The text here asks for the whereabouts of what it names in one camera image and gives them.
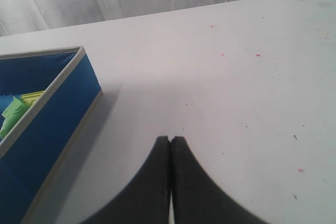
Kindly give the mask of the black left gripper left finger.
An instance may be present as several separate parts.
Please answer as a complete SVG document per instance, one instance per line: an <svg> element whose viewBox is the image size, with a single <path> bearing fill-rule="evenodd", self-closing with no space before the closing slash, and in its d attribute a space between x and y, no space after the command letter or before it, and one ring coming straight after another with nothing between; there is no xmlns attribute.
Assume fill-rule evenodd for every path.
<svg viewBox="0 0 336 224"><path fill-rule="evenodd" d="M127 186L83 223L168 223L171 197L171 144L159 136Z"/></svg>

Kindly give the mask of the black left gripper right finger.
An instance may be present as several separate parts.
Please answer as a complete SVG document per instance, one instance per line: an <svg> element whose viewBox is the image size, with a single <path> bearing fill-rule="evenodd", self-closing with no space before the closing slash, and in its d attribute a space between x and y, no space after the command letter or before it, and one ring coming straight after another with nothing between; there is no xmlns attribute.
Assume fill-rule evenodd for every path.
<svg viewBox="0 0 336 224"><path fill-rule="evenodd" d="M213 182L184 137L173 138L171 150L175 223L264 223Z"/></svg>

